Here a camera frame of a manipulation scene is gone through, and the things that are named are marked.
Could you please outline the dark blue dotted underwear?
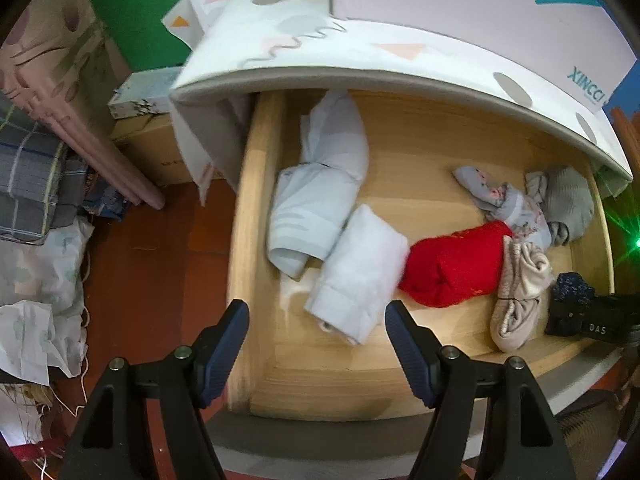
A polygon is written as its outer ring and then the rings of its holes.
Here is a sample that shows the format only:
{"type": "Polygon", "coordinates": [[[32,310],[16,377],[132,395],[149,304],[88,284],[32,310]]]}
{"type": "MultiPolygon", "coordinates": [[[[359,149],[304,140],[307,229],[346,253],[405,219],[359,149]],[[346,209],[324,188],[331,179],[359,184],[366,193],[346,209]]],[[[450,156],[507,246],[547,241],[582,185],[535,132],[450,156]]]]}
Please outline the dark blue dotted underwear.
{"type": "Polygon", "coordinates": [[[577,272],[561,273],[551,289],[552,299],[571,304],[588,304],[596,291],[577,272]]]}

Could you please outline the beige pink underwear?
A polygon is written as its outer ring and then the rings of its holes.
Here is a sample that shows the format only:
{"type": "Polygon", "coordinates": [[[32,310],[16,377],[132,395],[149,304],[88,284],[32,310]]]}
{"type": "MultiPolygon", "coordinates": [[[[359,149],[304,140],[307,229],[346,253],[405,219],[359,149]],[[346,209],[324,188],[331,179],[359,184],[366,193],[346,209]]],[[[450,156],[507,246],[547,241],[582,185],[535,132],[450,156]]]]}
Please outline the beige pink underwear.
{"type": "Polygon", "coordinates": [[[531,242],[503,237],[503,264],[490,336],[502,352],[514,352],[529,340],[540,315],[542,293],[553,281],[546,253],[531,242]]]}

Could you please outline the floral grey underwear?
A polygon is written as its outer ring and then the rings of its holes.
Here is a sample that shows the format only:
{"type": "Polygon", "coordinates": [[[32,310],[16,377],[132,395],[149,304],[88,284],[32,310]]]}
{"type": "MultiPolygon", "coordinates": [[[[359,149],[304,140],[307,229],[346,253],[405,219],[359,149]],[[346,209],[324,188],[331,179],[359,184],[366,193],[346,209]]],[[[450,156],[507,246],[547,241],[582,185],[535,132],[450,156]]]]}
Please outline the floral grey underwear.
{"type": "Polygon", "coordinates": [[[455,169],[452,175],[472,196],[488,221],[502,221],[519,242],[529,242],[546,250],[551,233],[544,213],[528,195],[504,182],[493,185],[483,171],[473,166],[455,169]]]}

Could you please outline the grey ribbed underwear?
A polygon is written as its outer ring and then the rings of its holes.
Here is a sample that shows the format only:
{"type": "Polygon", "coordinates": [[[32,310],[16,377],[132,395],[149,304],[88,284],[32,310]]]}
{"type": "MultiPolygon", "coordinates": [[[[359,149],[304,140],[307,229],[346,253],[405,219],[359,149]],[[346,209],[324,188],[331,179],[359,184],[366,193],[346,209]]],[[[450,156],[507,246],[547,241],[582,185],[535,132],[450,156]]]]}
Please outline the grey ribbed underwear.
{"type": "Polygon", "coordinates": [[[594,214],[587,179],[571,166],[552,166],[525,175],[526,193],[546,218],[553,246],[582,237],[594,214]]]}

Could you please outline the red underwear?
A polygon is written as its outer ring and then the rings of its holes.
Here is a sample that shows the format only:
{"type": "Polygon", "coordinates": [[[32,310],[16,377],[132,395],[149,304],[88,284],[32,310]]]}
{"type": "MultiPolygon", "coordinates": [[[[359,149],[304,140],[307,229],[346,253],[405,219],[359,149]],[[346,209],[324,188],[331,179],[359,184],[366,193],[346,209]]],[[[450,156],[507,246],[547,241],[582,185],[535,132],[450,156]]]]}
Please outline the red underwear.
{"type": "Polygon", "coordinates": [[[491,295],[500,282],[502,240],[511,235],[505,223],[491,221],[419,240],[410,247],[399,289],[430,308],[446,308],[491,295]]]}

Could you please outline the white underwear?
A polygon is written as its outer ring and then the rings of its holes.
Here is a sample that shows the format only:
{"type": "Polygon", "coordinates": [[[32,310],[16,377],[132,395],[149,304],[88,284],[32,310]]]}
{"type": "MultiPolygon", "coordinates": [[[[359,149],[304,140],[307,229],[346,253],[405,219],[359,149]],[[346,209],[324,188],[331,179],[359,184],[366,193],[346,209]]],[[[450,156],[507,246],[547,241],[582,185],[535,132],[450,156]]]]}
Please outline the white underwear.
{"type": "Polygon", "coordinates": [[[322,264],[305,311],[324,332],[364,344],[393,299],[409,249],[405,235],[360,205],[322,264]]]}

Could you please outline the pale blue underwear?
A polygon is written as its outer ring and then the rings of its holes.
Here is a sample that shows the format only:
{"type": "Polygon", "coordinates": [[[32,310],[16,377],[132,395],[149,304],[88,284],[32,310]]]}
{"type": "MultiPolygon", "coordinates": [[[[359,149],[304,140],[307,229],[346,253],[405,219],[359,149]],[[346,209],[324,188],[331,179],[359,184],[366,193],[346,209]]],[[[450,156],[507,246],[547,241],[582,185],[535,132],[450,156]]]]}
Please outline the pale blue underwear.
{"type": "Polygon", "coordinates": [[[267,240],[268,260],[290,278],[310,258],[326,260],[369,166],[367,135],[348,91],[327,91],[299,125],[299,163],[280,171],[267,240]]]}

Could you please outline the white leaf-print bedsheet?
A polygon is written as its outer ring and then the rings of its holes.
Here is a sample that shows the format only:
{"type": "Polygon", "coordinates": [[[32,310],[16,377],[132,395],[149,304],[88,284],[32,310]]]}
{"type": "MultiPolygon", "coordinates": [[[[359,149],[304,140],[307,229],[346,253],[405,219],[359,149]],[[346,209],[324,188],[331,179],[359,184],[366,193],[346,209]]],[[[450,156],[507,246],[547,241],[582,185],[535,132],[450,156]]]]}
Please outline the white leaf-print bedsheet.
{"type": "Polygon", "coordinates": [[[1,243],[1,369],[47,386],[49,370],[82,371],[87,332],[80,267],[93,226],[76,218],[41,245],[1,243]]]}

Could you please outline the grey plaid blanket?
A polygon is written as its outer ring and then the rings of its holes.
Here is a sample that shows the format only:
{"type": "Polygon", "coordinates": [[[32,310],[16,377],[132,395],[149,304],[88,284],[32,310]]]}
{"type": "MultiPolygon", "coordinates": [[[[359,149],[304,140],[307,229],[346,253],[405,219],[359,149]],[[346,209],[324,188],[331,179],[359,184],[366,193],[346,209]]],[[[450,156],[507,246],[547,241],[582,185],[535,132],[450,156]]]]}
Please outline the grey plaid blanket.
{"type": "Polygon", "coordinates": [[[0,222],[4,240],[41,245],[70,226],[86,194],[88,164],[45,125],[1,98],[0,222]]]}

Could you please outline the brown cardboard box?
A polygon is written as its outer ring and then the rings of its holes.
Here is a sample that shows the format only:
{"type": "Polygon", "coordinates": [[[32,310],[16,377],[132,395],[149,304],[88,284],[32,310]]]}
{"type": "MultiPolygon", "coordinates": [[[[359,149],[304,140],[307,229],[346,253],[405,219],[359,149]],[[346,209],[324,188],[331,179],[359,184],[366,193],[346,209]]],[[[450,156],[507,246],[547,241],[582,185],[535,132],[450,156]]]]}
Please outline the brown cardboard box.
{"type": "Polygon", "coordinates": [[[183,130],[175,136],[169,114],[118,120],[111,140],[157,186],[192,182],[191,169],[198,185],[224,178],[203,141],[183,130]]]}

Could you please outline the pink cardboard storage box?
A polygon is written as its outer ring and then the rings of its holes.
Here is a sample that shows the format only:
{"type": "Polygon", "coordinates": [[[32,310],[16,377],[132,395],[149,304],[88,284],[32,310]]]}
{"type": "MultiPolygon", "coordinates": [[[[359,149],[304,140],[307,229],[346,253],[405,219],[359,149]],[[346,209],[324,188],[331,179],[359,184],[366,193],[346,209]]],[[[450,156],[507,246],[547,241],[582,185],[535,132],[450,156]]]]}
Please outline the pink cardboard storage box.
{"type": "Polygon", "coordinates": [[[637,63],[601,0],[332,0],[339,18],[408,26],[521,65],[597,112],[637,63]]]}

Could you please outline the light blue flat box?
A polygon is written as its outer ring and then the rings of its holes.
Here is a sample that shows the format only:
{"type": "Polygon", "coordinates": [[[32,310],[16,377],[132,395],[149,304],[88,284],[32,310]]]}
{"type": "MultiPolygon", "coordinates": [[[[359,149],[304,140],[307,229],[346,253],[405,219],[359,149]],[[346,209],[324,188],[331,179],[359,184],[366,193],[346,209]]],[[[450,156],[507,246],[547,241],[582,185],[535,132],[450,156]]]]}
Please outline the light blue flat box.
{"type": "Polygon", "coordinates": [[[115,120],[169,112],[168,93],[182,71],[181,66],[132,73],[107,103],[115,120]]]}

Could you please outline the pink floral curtain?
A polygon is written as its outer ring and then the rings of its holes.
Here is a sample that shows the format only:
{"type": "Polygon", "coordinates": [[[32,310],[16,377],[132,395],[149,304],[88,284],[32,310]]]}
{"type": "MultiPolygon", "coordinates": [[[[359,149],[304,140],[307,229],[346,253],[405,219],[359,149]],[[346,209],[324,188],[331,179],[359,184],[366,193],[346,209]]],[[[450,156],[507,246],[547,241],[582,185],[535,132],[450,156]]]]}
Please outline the pink floral curtain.
{"type": "Polygon", "coordinates": [[[91,0],[28,0],[1,43],[1,91],[10,101],[131,203],[160,209],[163,194],[110,139],[107,102],[126,75],[91,0]]]}

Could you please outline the white patterned nightstand cabinet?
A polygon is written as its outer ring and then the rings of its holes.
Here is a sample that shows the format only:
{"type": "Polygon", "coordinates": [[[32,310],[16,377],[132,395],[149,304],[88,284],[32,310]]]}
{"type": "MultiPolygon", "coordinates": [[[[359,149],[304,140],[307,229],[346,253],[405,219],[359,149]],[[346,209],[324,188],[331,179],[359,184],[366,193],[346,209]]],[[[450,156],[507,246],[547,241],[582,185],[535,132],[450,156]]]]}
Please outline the white patterned nightstand cabinet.
{"type": "Polygon", "coordinates": [[[339,18],[332,0],[186,2],[191,10],[181,38],[192,52],[171,88],[170,116],[176,136],[183,130],[203,141],[231,185],[240,180],[250,96],[322,88],[434,94],[483,105],[583,150],[610,195],[634,177],[605,106],[592,112],[541,76],[474,44],[339,18]]]}

